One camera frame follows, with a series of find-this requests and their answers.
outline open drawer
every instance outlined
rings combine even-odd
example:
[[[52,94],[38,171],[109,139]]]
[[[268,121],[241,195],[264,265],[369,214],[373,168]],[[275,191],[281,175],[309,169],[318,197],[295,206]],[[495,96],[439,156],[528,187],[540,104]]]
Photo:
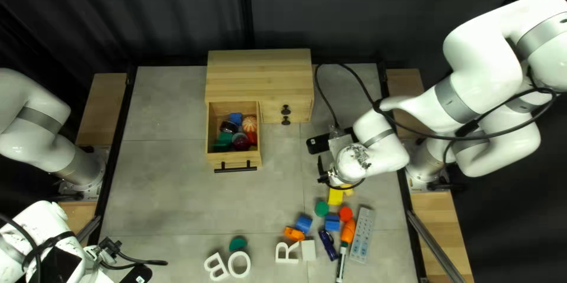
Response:
[[[207,140],[206,156],[215,172],[254,171],[262,166],[260,157],[260,124],[256,134],[258,135],[258,148],[248,151],[214,152],[213,145],[216,143],[221,131],[221,123],[228,120],[230,113],[242,113],[243,117],[256,116],[260,123],[260,106],[257,101],[217,101],[207,105]]]

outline orange toy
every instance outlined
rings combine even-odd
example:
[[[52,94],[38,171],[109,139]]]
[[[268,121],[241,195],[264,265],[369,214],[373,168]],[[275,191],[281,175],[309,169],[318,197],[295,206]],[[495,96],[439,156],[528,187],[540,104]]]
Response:
[[[346,243],[352,243],[354,239],[354,229],[356,228],[356,223],[354,219],[350,219],[345,223],[343,227],[343,232],[341,233],[341,241]]]
[[[290,227],[285,227],[285,230],[283,231],[284,235],[287,236],[290,240],[297,242],[297,241],[303,241],[305,240],[305,235],[303,235],[303,232],[301,232],[300,230],[296,230]]]
[[[254,116],[248,116],[242,120],[242,130],[245,133],[254,133],[258,129],[258,120]]]

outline wooden platform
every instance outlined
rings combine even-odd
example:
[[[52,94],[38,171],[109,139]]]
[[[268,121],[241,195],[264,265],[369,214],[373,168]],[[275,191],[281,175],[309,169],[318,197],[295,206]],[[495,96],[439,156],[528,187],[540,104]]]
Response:
[[[423,93],[423,84],[419,69],[388,69],[386,71],[388,91],[390,96],[417,96]],[[430,130],[415,119],[412,115],[402,110],[394,110],[394,117],[399,122],[418,131]],[[406,129],[398,129],[398,136],[402,140],[413,140],[417,135]],[[455,211],[452,195],[450,192],[426,192],[412,193],[413,211],[425,224],[429,232],[441,246],[443,251],[451,259],[459,272],[468,283],[473,283],[471,265],[468,261],[463,235],[460,230],[459,220]],[[421,251],[423,263],[429,282],[445,283],[451,282],[449,277],[433,256],[431,250],[421,240]]]
[[[77,146],[110,147],[126,89],[126,74],[96,74],[84,107]],[[95,216],[96,202],[59,202],[67,225],[79,233]]]

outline black backdrop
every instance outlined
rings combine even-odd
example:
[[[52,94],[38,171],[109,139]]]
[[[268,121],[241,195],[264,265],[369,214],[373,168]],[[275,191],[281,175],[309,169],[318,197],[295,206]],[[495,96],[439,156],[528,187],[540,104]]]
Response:
[[[508,0],[0,0],[0,66],[32,77],[72,108],[74,139],[97,72],[132,64],[205,64],[208,50],[309,47],[316,61],[386,62],[422,71],[426,87],[449,69],[451,29]],[[538,123],[542,146],[483,178],[455,204],[476,282],[564,281],[562,147],[565,102]],[[55,193],[54,179],[0,158],[0,205],[18,213]]]

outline white block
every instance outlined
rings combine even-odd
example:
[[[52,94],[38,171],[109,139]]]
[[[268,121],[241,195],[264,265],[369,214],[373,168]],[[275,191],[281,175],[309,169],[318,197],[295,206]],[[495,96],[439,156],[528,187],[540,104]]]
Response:
[[[299,246],[299,242],[295,242],[292,246],[288,247],[285,242],[280,242],[276,245],[276,263],[298,264],[298,258],[289,258],[289,252],[293,251]],[[280,250],[285,250],[285,258],[280,258]]]
[[[214,267],[210,267],[211,263],[214,260],[216,260],[218,264]],[[209,276],[213,281],[220,281],[222,279],[226,279],[229,276],[229,272],[226,271],[226,267],[222,262],[221,255],[218,252],[209,256],[209,258],[205,260],[205,270],[209,272]],[[219,270],[222,270],[221,274],[215,276],[215,273]]]
[[[232,262],[234,262],[234,259],[239,256],[242,256],[243,258],[246,259],[246,270],[240,274],[234,272],[234,268],[232,267]],[[244,251],[236,251],[229,258],[229,272],[232,276],[236,277],[237,279],[248,276],[248,274],[250,273],[250,267],[251,267],[250,257]]]
[[[303,261],[315,261],[315,240],[303,240],[301,241],[301,255]]]

